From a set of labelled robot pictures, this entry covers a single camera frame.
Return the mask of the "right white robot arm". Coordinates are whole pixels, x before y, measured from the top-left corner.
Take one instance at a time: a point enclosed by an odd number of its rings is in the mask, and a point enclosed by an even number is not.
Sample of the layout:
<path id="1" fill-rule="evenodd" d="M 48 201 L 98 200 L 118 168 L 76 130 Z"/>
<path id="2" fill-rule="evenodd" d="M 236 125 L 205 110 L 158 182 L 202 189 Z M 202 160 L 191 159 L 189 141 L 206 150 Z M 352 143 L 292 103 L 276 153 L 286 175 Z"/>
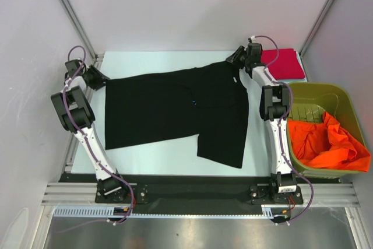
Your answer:
<path id="1" fill-rule="evenodd" d="M 239 46 L 226 61 L 243 69 L 261 88 L 259 115 L 269 133 L 272 172 L 263 199 L 274 204 L 286 204 L 297 191 L 296 174 L 290 163 L 287 143 L 287 119 L 293 105 L 293 94 L 284 82 L 279 82 L 262 62 L 263 48 L 255 37 L 246 47 Z"/>

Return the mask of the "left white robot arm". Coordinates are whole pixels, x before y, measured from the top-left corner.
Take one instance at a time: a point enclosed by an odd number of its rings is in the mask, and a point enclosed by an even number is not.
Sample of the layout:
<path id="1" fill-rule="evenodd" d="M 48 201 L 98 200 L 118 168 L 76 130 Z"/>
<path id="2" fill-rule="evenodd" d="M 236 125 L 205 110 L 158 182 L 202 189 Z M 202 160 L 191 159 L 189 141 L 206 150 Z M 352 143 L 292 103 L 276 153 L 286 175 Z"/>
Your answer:
<path id="1" fill-rule="evenodd" d="M 64 130 L 70 132 L 84 147 L 96 174 L 97 195 L 110 203 L 127 199 L 130 190 L 117 169 L 110 163 L 102 147 L 94 122 L 96 120 L 85 90 L 105 86 L 109 78 L 95 66 L 86 67 L 81 59 L 68 60 L 63 89 L 51 96 L 52 104 Z"/>

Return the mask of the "black t shirt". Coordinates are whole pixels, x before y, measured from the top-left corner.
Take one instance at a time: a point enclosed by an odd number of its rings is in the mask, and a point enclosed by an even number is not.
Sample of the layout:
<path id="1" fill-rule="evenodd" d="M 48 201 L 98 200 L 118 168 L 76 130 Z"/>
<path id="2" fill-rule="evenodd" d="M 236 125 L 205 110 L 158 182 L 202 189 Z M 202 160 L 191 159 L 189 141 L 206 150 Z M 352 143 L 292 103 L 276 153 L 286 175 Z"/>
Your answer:
<path id="1" fill-rule="evenodd" d="M 200 68 L 109 80 L 105 147 L 197 136 L 197 155 L 241 168 L 249 117 L 240 71 L 223 61 Z"/>

